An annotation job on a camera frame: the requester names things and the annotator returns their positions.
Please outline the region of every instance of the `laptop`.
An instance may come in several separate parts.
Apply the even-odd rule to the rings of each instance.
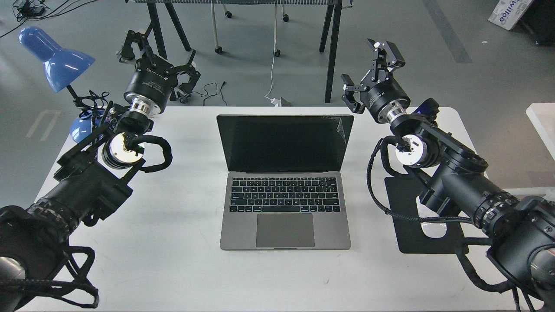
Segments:
[[[351,247],[339,173],[352,115],[219,115],[224,250]]]

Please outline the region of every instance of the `cardboard box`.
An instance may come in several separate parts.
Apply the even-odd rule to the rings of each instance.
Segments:
[[[510,31],[533,0],[499,0],[488,21]]]

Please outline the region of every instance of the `white mouse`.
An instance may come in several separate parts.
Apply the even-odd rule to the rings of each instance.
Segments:
[[[416,208],[418,210],[418,216],[420,216],[420,218],[439,217],[437,213],[422,205],[418,199],[418,196],[416,197]],[[422,231],[424,232],[424,234],[429,238],[442,238],[447,233],[447,224],[445,223],[423,222],[420,223],[420,226],[422,227]]]

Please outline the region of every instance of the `concrete floor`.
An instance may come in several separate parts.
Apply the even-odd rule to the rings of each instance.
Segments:
[[[45,4],[54,8],[62,2]],[[440,105],[457,109],[478,154],[489,162],[487,173],[494,183],[502,188],[555,186],[555,162],[525,114],[531,103],[555,102],[555,49],[534,46],[520,26],[507,31],[488,22],[496,3],[355,1],[342,13],[331,103],[324,103],[329,48],[318,52],[325,7],[286,6],[290,21],[284,23],[278,17],[281,57],[275,60],[270,97],[283,97],[294,106],[344,105],[339,75],[347,73],[359,81],[371,62],[366,38],[388,40],[397,44],[407,62],[395,77],[413,105],[434,97]],[[176,4],[175,9],[197,51],[195,62],[202,76],[195,90],[204,92],[205,84],[226,81],[223,94],[228,105],[270,105],[264,95],[271,84],[273,6],[228,5],[232,19],[216,6],[223,55],[214,53],[209,5]],[[158,11],[168,60],[174,65],[186,63],[189,53],[167,12],[161,5]],[[3,1],[0,12],[3,34],[17,25],[11,1]],[[41,27],[61,46],[96,59],[72,83],[79,95],[89,89],[109,91],[109,99],[123,104],[133,67],[118,63],[115,53],[127,30],[144,31],[148,23],[144,4],[98,1],[24,26]],[[155,46],[152,35],[150,43]],[[213,85],[207,89],[214,91]],[[0,207],[27,207],[55,162],[78,110],[68,92],[52,92],[41,63],[18,43],[18,30],[0,38],[0,95]],[[205,103],[224,105],[219,96]],[[202,104],[203,98],[195,94],[187,105]],[[374,144],[369,142],[369,149]]]

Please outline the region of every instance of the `trackpad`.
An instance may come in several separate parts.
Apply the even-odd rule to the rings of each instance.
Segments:
[[[314,247],[312,214],[259,213],[256,224],[256,247]]]

